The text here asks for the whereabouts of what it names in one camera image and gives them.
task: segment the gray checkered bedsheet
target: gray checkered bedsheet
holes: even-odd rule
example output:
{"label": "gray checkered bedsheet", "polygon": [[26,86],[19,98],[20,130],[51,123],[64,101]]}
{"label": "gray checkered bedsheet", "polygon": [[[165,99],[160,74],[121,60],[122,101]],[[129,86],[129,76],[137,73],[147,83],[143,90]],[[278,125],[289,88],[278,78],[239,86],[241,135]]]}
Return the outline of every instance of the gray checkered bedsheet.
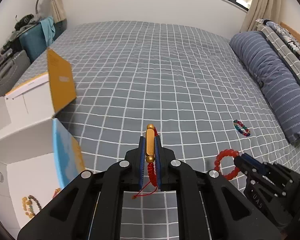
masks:
{"label": "gray checkered bedsheet", "polygon": [[[51,48],[72,64],[77,89],[77,99],[57,117],[80,142],[91,171],[122,160],[153,123],[162,144],[195,170],[213,169],[215,156],[232,148],[300,172],[300,142],[287,142],[223,37],[180,25],[115,21],[67,30]],[[44,53],[18,83],[46,68]],[[234,119],[250,129],[249,138],[236,132]],[[223,174],[234,168],[230,158],[221,165]],[[245,176],[231,182],[242,192]],[[174,192],[132,195],[124,195],[122,239],[178,239]]]}

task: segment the beige curtain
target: beige curtain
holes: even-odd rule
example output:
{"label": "beige curtain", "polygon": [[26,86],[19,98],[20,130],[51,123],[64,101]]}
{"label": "beige curtain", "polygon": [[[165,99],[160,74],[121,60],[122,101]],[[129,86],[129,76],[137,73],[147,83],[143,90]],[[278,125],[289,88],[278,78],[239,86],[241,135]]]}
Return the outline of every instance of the beige curtain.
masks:
{"label": "beige curtain", "polygon": [[50,0],[52,15],[55,23],[61,22],[66,18],[62,0]]}
{"label": "beige curtain", "polygon": [[252,0],[240,32],[255,30],[257,26],[255,20],[259,18],[266,18],[278,23],[280,7],[281,0]]}

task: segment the wooden headboard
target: wooden headboard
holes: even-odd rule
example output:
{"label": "wooden headboard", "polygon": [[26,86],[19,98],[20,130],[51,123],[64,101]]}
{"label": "wooden headboard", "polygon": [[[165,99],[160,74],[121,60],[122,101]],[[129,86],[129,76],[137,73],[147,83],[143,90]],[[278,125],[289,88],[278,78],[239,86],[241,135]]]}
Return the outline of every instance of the wooden headboard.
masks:
{"label": "wooden headboard", "polygon": [[280,26],[287,29],[288,32],[290,32],[292,34],[292,36],[295,37],[297,39],[297,41],[299,41],[299,43],[300,43],[300,33],[295,31],[294,29],[292,29],[289,25],[286,25],[284,22],[281,22]]}

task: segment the striped pillow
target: striped pillow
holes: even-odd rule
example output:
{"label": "striped pillow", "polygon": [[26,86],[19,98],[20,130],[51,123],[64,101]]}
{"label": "striped pillow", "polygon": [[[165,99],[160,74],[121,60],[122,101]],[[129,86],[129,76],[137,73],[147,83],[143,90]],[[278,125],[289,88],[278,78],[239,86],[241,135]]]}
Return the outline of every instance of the striped pillow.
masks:
{"label": "striped pillow", "polygon": [[230,46],[259,84],[288,141],[300,139],[300,86],[264,34],[238,33]]}

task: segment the colorful bead bracelet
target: colorful bead bracelet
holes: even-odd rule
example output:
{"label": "colorful bead bracelet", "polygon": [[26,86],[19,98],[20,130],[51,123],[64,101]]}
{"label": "colorful bead bracelet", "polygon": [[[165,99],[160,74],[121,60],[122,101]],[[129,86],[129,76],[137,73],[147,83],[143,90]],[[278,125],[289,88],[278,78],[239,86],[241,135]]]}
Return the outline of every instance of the colorful bead bracelet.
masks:
{"label": "colorful bead bracelet", "polygon": [[[247,137],[250,136],[250,131],[249,131],[249,129],[248,129],[247,127],[245,127],[241,121],[234,120],[234,121],[233,121],[233,125],[234,125],[234,127],[236,128],[236,130],[237,130],[239,133],[241,133],[241,134],[243,134],[244,136],[247,136]],[[240,126],[245,130],[245,132],[242,131],[242,130],[239,128],[238,125],[240,125]]]}

